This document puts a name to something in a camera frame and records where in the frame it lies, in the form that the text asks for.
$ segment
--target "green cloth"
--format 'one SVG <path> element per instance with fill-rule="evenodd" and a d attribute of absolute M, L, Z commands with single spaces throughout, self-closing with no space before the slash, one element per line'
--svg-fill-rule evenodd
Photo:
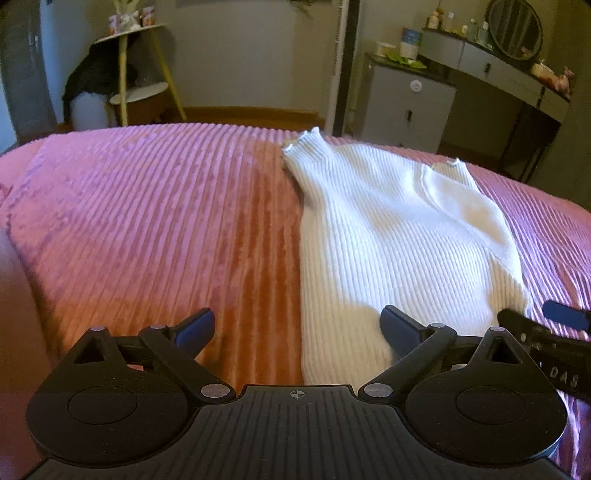
<path fill-rule="evenodd" d="M 427 68 L 427 66 L 422 61 L 406 59 L 404 57 L 401 57 L 400 53 L 398 52 L 390 52 L 387 53 L 386 56 L 392 61 L 396 61 L 401 65 L 405 65 L 413 69 L 424 70 Z"/>

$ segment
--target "round mirror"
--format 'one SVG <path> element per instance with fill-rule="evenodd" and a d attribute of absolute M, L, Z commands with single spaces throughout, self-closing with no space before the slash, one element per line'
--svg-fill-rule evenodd
<path fill-rule="evenodd" d="M 542 22 L 525 0 L 492 0 L 486 15 L 497 48 L 514 60 L 530 60 L 542 48 Z"/>

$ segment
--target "wooden table leg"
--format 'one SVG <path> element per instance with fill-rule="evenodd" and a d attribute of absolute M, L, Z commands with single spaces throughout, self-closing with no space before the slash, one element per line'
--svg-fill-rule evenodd
<path fill-rule="evenodd" d="M 119 95 L 121 96 L 121 125 L 127 127 L 127 35 L 119 38 Z"/>
<path fill-rule="evenodd" d="M 158 57 L 158 63 L 160 64 L 160 68 L 162 69 L 162 73 L 166 82 L 168 83 L 168 87 L 170 88 L 171 93 L 173 94 L 174 103 L 177 106 L 178 113 L 181 116 L 183 122 L 187 121 L 187 115 L 184 112 L 183 105 L 181 104 L 181 99 L 178 96 L 178 91 L 176 86 L 174 85 L 173 76 L 170 73 L 170 69 L 166 63 L 166 59 L 164 58 L 164 53 L 162 52 L 162 48 L 160 47 L 160 42 L 158 42 L 158 37 L 156 36 L 156 32 L 154 30 L 149 30 L 150 37 L 152 38 L 152 43 L 154 45 L 154 50 L 156 51 L 156 56 Z"/>

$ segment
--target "black jacket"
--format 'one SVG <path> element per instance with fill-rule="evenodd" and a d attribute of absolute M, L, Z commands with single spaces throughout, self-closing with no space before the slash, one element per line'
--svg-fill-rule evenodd
<path fill-rule="evenodd" d="M 129 46 L 138 38 L 129 36 Z M 127 64 L 127 84 L 132 86 L 138 79 L 138 72 Z M 83 92 L 98 93 L 111 97 L 119 92 L 119 42 L 116 39 L 94 44 L 88 55 L 74 70 L 66 83 L 64 102 L 64 122 L 72 117 L 70 102 Z"/>

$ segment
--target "door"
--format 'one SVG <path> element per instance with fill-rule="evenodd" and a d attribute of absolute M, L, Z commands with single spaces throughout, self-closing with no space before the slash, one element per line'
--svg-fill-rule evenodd
<path fill-rule="evenodd" d="M 0 10 L 0 70 L 20 144 L 56 131 L 41 51 L 39 0 L 11 0 Z"/>

